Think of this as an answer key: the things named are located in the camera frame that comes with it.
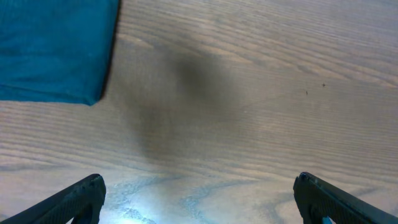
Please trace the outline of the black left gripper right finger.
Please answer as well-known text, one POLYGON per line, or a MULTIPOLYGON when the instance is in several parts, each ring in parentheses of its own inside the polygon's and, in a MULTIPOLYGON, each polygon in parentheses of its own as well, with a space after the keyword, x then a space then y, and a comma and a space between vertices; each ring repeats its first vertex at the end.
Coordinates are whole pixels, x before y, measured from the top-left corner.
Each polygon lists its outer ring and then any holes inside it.
POLYGON ((308 172, 296 177, 293 190, 304 224, 397 224, 397 217, 308 172))

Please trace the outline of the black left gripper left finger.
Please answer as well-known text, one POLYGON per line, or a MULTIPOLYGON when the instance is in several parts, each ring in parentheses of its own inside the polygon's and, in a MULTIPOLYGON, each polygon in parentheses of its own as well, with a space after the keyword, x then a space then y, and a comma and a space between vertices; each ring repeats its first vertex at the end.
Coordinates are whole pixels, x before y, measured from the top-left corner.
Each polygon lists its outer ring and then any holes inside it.
POLYGON ((1 224, 98 224, 105 196, 103 177, 91 174, 1 224))

